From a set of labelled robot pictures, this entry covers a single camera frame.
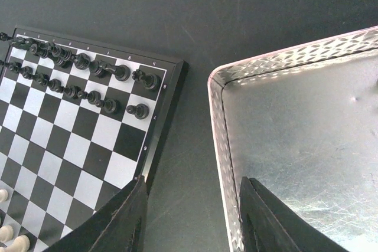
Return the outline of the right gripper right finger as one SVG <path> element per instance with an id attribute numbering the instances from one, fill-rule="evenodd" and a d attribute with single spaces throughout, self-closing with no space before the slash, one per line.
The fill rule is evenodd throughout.
<path id="1" fill-rule="evenodd" d="M 257 179 L 244 176 L 239 196 L 245 251 L 346 251 Z"/>

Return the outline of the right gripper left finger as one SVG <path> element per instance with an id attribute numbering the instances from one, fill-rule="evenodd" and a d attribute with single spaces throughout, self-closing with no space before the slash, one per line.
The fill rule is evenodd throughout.
<path id="1" fill-rule="evenodd" d="M 147 199 L 141 175 L 46 251 L 143 251 Z"/>

